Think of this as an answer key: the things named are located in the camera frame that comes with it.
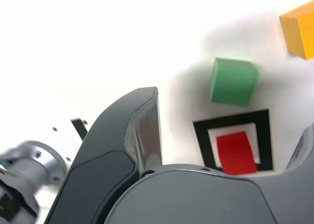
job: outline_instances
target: black square frame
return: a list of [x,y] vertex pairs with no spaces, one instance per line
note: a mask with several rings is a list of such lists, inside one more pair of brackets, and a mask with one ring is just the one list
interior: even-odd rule
[[205,166],[222,171],[222,168],[218,168],[215,163],[208,134],[209,129],[250,123],[254,123],[256,126],[258,150],[260,154],[260,164],[257,164],[257,169],[258,171],[273,170],[268,109],[193,122]]

